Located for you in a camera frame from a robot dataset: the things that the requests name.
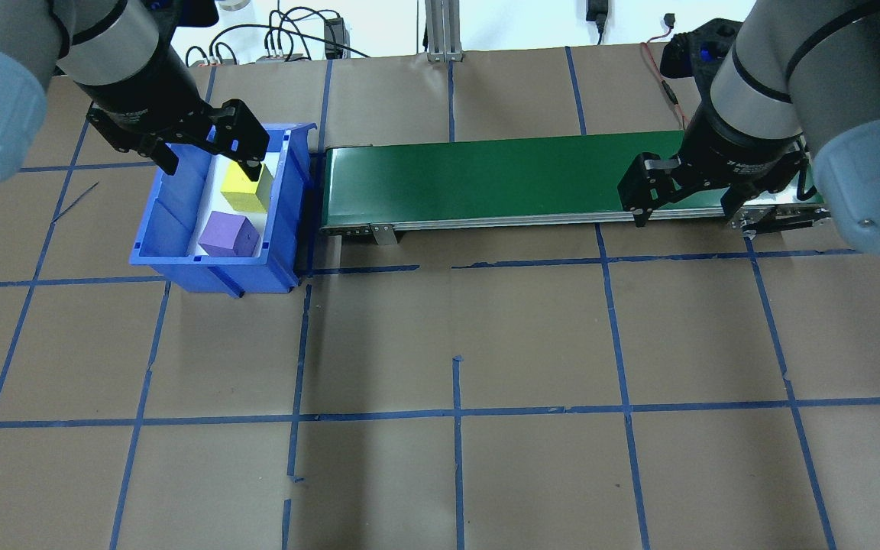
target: foam block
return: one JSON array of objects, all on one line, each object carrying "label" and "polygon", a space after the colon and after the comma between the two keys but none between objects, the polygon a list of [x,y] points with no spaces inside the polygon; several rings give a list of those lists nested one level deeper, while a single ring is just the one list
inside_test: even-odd
[{"label": "foam block", "polygon": [[213,210],[199,235],[199,246],[210,257],[251,257],[259,240],[260,234],[247,216]]},{"label": "foam block", "polygon": [[251,181],[240,164],[230,161],[220,192],[237,212],[266,212],[270,208],[270,187],[273,176],[263,164],[260,179]]}]

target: white wall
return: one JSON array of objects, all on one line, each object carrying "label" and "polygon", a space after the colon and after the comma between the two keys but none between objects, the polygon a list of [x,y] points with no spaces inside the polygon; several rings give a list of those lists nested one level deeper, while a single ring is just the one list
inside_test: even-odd
[{"label": "white wall", "polygon": [[[370,56],[401,56],[419,52],[425,24],[423,0],[282,0],[283,10],[303,5],[335,9],[345,17],[353,48]],[[742,21],[753,0],[610,0],[604,44],[640,42],[664,34],[664,13],[677,15],[676,31],[692,28],[711,18]],[[220,10],[220,22],[210,29],[179,28],[172,45],[185,55],[189,46],[203,48],[223,28],[241,22],[266,24],[276,0],[251,0],[240,11]],[[586,0],[461,0],[461,42],[465,50],[521,50],[596,44],[596,25],[584,21]],[[324,36],[320,20],[301,21],[304,34]],[[241,63],[264,55],[266,29],[241,28],[222,40],[237,50]],[[324,56],[321,43],[310,41],[315,59]],[[298,44],[296,52],[303,51]]]}]

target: yellow cube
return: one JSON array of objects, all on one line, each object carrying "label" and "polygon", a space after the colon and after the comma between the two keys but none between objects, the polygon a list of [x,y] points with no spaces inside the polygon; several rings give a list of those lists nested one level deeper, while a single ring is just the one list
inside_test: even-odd
[{"label": "yellow cube", "polygon": [[260,179],[251,181],[240,168],[240,164],[230,161],[220,192],[237,212],[266,212],[270,208],[273,176],[267,170],[266,164],[261,164],[260,167]]}]

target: metal post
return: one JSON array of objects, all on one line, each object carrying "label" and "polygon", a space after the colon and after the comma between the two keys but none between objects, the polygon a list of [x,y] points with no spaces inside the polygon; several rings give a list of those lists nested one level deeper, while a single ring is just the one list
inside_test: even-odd
[{"label": "metal post", "polygon": [[463,60],[461,0],[425,0],[427,59],[431,63]]}]

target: red wire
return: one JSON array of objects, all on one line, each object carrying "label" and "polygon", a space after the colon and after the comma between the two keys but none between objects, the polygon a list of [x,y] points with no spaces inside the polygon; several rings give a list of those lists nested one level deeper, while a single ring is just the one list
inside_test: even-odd
[{"label": "red wire", "polygon": [[[654,36],[654,38],[651,38],[650,40],[654,40],[656,38],[664,38],[668,34],[671,34],[670,29],[663,35]],[[647,45],[647,42],[640,42],[640,47],[643,48],[643,51],[647,52],[647,58],[650,59],[650,66],[652,66],[654,69],[654,77],[657,78],[657,83],[666,83],[667,81],[664,80],[664,77],[661,76],[661,70],[658,69],[657,62],[656,60],[654,60],[654,54],[650,53],[650,46]],[[675,104],[675,108],[678,110],[678,114],[681,115],[681,125],[684,126],[684,129],[688,129],[688,117],[684,114],[684,109],[681,108],[681,104]]]},{"label": "red wire", "polygon": [[674,30],[673,28],[669,28],[667,32],[665,32],[664,34],[661,34],[660,36],[651,36],[649,38],[649,40],[647,40],[647,42],[653,42],[654,40],[657,40],[658,38],[664,38],[668,34],[671,34],[671,31],[673,31],[673,30]]}]

